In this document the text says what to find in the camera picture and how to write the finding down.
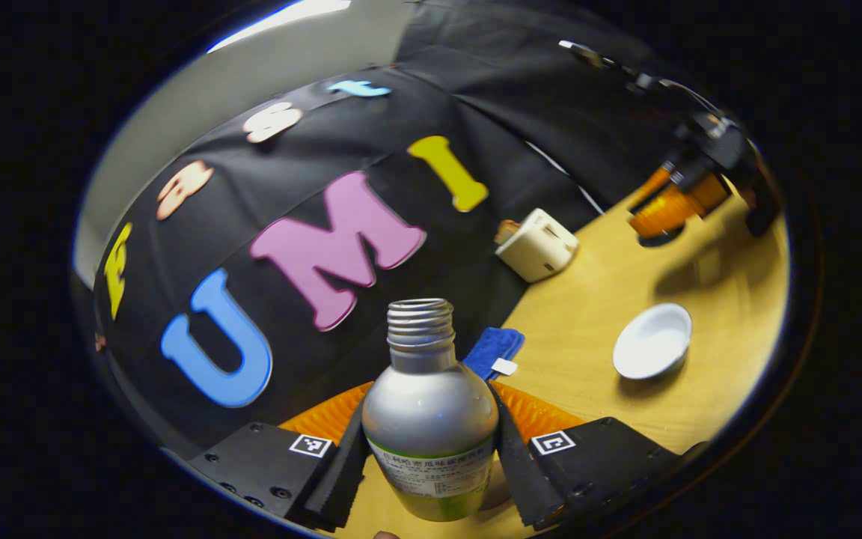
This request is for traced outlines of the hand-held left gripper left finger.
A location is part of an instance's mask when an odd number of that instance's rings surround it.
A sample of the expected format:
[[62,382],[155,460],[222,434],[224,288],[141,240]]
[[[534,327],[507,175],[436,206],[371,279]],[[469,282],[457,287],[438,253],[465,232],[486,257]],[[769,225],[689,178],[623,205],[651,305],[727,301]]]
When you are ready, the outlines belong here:
[[253,421],[193,457],[214,484],[275,517],[335,532],[348,525],[370,454],[362,383],[274,426]]

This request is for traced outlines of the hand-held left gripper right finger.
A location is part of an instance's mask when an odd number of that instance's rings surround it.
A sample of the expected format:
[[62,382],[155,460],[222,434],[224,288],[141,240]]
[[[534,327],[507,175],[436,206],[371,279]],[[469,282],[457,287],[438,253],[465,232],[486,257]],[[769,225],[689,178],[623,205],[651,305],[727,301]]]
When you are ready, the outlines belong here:
[[489,388],[507,487],[536,530],[622,513],[706,447],[675,453],[615,417],[588,421],[505,383]]

